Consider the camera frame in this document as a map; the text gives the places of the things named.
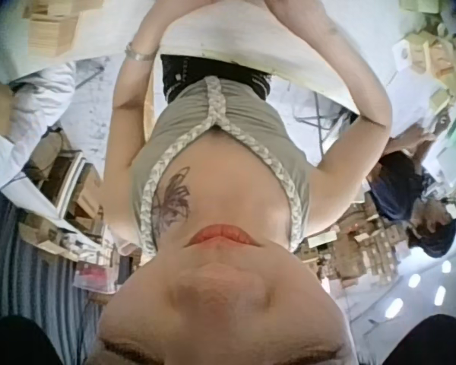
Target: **bracelet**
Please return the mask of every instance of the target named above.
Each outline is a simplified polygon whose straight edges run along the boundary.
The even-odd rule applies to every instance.
[[[134,61],[153,61],[155,60],[155,56],[157,54],[157,51],[159,49],[156,49],[155,51],[153,51],[150,55],[144,55],[142,53],[138,53],[136,51],[134,51],[131,47],[131,43],[129,43],[127,45],[127,49],[125,50],[125,54],[127,55],[127,57],[129,57],[130,59],[133,59]]]

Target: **upper lip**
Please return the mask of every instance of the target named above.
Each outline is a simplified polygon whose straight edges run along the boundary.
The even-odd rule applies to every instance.
[[[255,240],[240,227],[229,224],[214,224],[197,232],[187,246],[197,245],[213,238],[224,237],[236,243],[250,246],[260,246]]]

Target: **person in dark shirt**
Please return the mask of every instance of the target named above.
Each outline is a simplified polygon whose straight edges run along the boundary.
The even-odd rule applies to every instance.
[[[438,116],[434,133],[413,125],[391,139],[382,158],[368,176],[371,196],[379,214],[390,221],[407,224],[409,247],[421,247],[433,258],[448,253],[456,235],[456,219],[445,204],[424,198],[423,167],[434,141],[450,125],[448,111]],[[413,152],[412,156],[404,150]]]

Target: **corrugated metal wall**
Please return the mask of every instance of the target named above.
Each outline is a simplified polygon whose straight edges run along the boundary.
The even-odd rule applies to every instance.
[[[72,262],[43,259],[39,250],[20,239],[17,220],[22,214],[0,194],[0,318],[32,319],[46,332],[64,364],[76,364],[91,351],[100,308],[88,303],[86,291],[72,287]]]

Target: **lips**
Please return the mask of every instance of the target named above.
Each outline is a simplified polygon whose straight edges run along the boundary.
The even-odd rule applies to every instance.
[[[219,237],[226,238],[234,243],[239,243],[241,245],[260,246],[248,233],[246,233],[240,227],[231,226],[229,224],[215,224],[203,228],[191,238],[188,246],[208,243],[208,241]]]

